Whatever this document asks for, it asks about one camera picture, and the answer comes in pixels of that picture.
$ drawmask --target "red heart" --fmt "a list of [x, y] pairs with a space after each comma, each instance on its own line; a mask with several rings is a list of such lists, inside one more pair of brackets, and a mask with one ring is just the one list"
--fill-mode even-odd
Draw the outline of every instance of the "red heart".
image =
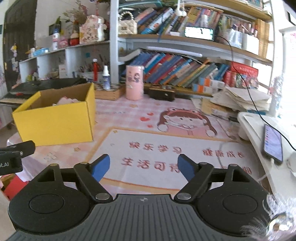
[[150, 119], [149, 118], [146, 118], [146, 117], [141, 117], [140, 120], [141, 121], [149, 121]]

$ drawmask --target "pink cylinder container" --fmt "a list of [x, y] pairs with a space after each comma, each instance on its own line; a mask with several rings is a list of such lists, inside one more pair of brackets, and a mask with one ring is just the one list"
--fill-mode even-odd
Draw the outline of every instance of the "pink cylinder container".
[[144, 94], [144, 66], [126, 66], [126, 98], [129, 100], [139, 100]]

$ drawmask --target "red chinese character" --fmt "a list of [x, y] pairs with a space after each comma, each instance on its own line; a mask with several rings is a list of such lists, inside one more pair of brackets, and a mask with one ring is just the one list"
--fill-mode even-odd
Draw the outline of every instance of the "red chinese character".
[[168, 150], [168, 147], [167, 147], [167, 146], [163, 146], [163, 145], [159, 145], [159, 146], [158, 146], [158, 150], [159, 150], [160, 152], [165, 152], [165, 151]]
[[174, 148], [173, 152], [176, 152], [177, 154], [181, 154], [182, 150], [180, 147], [174, 146], [173, 148]]
[[125, 165], [125, 166], [132, 166], [133, 164], [133, 159], [130, 159], [130, 158], [123, 158], [122, 159], [124, 163], [122, 163], [122, 165]]
[[139, 160], [137, 167], [141, 167], [143, 169], [148, 169], [149, 165], [150, 165], [150, 161], [147, 161], [147, 160], [142, 160], [141, 161], [141, 160]]
[[252, 174], [252, 171], [249, 167], [242, 167], [242, 169], [247, 173], [247, 174]]
[[170, 164], [170, 171], [173, 172], [175, 171], [176, 173], [179, 173], [180, 170], [178, 169], [178, 165], [177, 164]]
[[139, 142], [130, 142], [130, 148], [137, 148], [139, 149], [140, 143]]
[[237, 154], [239, 155], [240, 158], [244, 157], [244, 155], [241, 152], [238, 152]]
[[161, 161], [156, 161], [154, 164], [154, 168], [164, 171], [165, 170], [165, 162], [161, 162]]
[[220, 150], [215, 150], [215, 152], [216, 152], [216, 156], [218, 156], [218, 157], [224, 157], [224, 154], [223, 154], [222, 151], [220, 151]]
[[234, 154], [233, 154], [233, 151], [228, 151], [227, 152], [227, 156], [228, 157], [235, 157]]
[[213, 151], [210, 148], [202, 150], [202, 152], [204, 153], [205, 156], [212, 156], [213, 155]]
[[153, 144], [146, 143], [143, 147], [144, 150], [153, 150]]

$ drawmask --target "white handbag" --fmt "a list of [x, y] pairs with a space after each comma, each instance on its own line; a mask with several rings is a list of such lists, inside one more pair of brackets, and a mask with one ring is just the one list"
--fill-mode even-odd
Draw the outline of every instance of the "white handbag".
[[[131, 16], [130, 20], [121, 20], [125, 14], [129, 14]], [[131, 12], [123, 12], [120, 14], [118, 21], [118, 34], [137, 34], [138, 33], [138, 24], [133, 19], [133, 15]]]

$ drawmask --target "smartphone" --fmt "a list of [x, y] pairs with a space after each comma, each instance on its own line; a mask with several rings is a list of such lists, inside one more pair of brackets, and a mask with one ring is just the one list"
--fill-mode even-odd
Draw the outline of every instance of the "smartphone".
[[186, 27], [185, 37], [214, 40], [214, 30], [211, 28]]
[[264, 131], [264, 147], [263, 152], [268, 156], [274, 159], [274, 162], [277, 165], [283, 163], [283, 147], [281, 142], [281, 134], [270, 127], [265, 125]]

